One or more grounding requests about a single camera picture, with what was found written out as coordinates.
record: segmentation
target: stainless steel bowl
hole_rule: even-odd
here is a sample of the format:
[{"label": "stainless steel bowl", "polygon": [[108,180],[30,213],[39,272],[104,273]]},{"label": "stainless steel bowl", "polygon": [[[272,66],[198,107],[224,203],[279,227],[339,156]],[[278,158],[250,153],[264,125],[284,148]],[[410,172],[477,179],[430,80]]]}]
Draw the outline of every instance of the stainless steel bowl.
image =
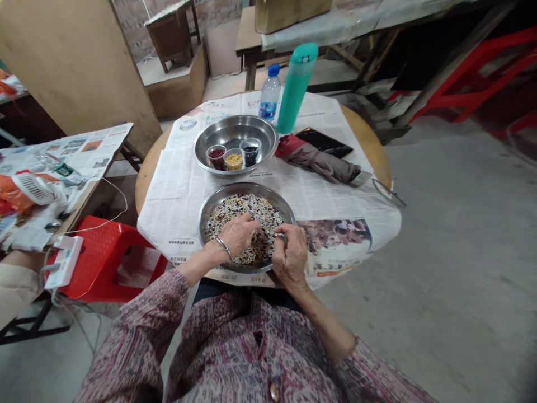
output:
[{"label": "stainless steel bowl", "polygon": [[[220,204],[225,198],[236,194],[253,194],[270,201],[270,203],[278,209],[284,222],[287,224],[295,224],[295,216],[287,202],[275,191],[252,182],[237,182],[223,186],[216,192],[211,194],[203,206],[201,206],[197,235],[199,236],[202,245],[210,241],[210,237],[205,234],[208,227],[209,218],[214,208]],[[240,265],[235,263],[224,263],[223,268],[235,271],[237,273],[264,273],[272,269],[272,261],[266,260],[255,265]]]},{"label": "stainless steel bowl", "polygon": [[[212,167],[207,150],[215,145],[226,149],[239,148],[241,141],[257,139],[261,142],[257,162],[238,171],[218,171]],[[276,128],[265,119],[253,115],[236,115],[222,119],[206,127],[196,138],[194,154],[198,164],[219,177],[229,178],[252,172],[265,160],[272,157],[278,147],[279,135]]]}]

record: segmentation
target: newspaper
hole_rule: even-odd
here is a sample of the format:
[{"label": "newspaper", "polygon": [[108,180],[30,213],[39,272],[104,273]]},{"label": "newspaper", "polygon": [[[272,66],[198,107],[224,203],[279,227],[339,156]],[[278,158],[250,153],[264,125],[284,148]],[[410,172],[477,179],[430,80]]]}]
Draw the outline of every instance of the newspaper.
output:
[{"label": "newspaper", "polygon": [[[62,180],[68,196],[67,207],[59,206],[58,203],[53,202],[34,209],[31,219],[21,227],[16,226],[18,214],[2,217],[0,219],[2,250],[43,250],[53,235],[52,232],[45,230],[45,225],[58,222],[59,213],[73,211],[76,202],[87,186],[103,177],[108,166],[112,163],[114,153],[123,144],[132,127],[132,123],[126,123],[104,130],[63,137],[36,146],[0,149],[2,155],[0,175],[13,176],[24,170],[29,170],[34,174],[49,174]],[[34,156],[33,152],[37,149],[53,155],[76,169],[86,178],[86,181],[80,186],[74,186],[68,178],[50,171]]]},{"label": "newspaper", "polygon": [[[206,198],[229,183],[256,182],[278,192],[291,206],[298,225],[306,230],[308,283],[319,288],[393,239],[401,228],[401,214],[372,182],[359,189],[331,184],[315,172],[276,157],[235,180],[217,178],[201,168],[193,151],[199,132],[229,115],[257,115],[260,96],[257,91],[208,101],[175,121],[149,186],[138,231],[178,265],[201,247],[198,215]],[[336,100],[307,93],[294,133],[306,127],[352,147],[354,151],[346,160],[373,172]],[[275,286],[266,273],[239,274],[221,267],[207,277],[234,285]]]}]

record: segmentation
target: black phone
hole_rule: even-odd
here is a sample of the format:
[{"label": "black phone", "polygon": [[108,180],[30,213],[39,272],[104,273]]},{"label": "black phone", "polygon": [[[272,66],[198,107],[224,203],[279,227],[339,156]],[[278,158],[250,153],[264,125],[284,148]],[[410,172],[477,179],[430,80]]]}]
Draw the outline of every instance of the black phone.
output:
[{"label": "black phone", "polygon": [[300,140],[310,143],[317,150],[326,152],[327,154],[331,154],[340,159],[348,156],[354,151],[351,147],[312,128],[306,128],[296,136]]}]

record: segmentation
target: small plastic cup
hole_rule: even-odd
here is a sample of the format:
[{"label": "small plastic cup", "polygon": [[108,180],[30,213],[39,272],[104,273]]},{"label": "small plastic cup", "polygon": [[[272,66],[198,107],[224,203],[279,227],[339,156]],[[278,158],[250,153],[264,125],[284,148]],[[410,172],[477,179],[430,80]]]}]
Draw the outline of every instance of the small plastic cup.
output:
[{"label": "small plastic cup", "polygon": [[257,163],[257,154],[261,148],[261,142],[254,138],[242,140],[240,148],[244,152],[244,166],[248,168],[255,165]]},{"label": "small plastic cup", "polygon": [[224,163],[227,171],[240,171],[244,166],[244,153],[240,148],[229,149],[224,154]]},{"label": "small plastic cup", "polygon": [[[211,154],[215,151],[222,150],[224,153],[220,157],[211,157]],[[209,163],[218,171],[225,171],[224,155],[227,150],[224,146],[212,146],[207,150],[207,158]]]}]

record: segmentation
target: folded umbrella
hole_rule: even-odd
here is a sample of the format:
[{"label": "folded umbrella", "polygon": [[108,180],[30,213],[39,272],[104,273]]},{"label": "folded umbrella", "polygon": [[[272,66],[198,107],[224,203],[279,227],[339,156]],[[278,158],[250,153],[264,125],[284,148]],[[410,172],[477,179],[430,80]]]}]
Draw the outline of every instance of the folded umbrella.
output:
[{"label": "folded umbrella", "polygon": [[319,151],[294,134],[285,135],[280,139],[276,157],[310,168],[331,183],[341,182],[359,187],[372,177],[372,174],[363,172],[359,165]]}]

